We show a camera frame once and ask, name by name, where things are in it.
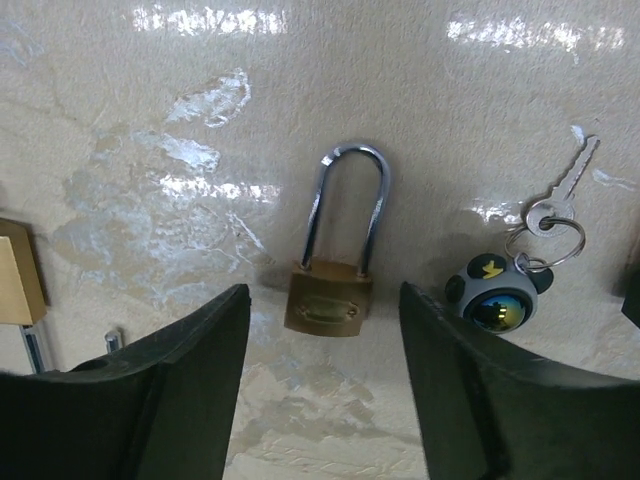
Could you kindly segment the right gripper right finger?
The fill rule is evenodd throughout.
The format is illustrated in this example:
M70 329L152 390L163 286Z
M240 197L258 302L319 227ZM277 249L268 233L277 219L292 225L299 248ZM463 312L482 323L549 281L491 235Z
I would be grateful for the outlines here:
M399 320L432 479L635 479L639 385L487 333L404 283Z

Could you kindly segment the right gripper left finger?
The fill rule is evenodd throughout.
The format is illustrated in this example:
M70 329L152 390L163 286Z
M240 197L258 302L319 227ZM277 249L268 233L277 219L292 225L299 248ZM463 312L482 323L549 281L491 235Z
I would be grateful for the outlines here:
M5 479L219 479L250 326L237 284L74 369L1 376Z

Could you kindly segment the large brass padlock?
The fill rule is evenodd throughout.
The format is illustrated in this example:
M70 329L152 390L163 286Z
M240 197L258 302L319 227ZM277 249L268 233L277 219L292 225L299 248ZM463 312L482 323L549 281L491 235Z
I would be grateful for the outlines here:
M1 221L1 323L16 326L33 374L54 368L44 319L48 313L46 289L38 256L26 225Z

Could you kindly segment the small brass padlock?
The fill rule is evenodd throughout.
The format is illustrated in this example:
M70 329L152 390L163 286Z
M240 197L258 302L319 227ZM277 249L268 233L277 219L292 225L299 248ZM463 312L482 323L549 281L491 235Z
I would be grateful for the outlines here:
M324 194L331 168L350 154L368 157L379 172L379 187L359 261L355 265L314 256ZM329 150L322 160L302 257L293 264L284 326L321 337L356 337L368 317L373 280L369 273L374 242L391 186L390 166L376 147L360 142L343 142Z

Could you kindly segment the orange padlock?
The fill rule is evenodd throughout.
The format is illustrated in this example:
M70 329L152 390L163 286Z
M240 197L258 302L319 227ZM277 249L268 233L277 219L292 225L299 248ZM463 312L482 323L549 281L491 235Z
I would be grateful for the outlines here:
M622 314L637 328L640 328L640 271L634 271L626 284Z

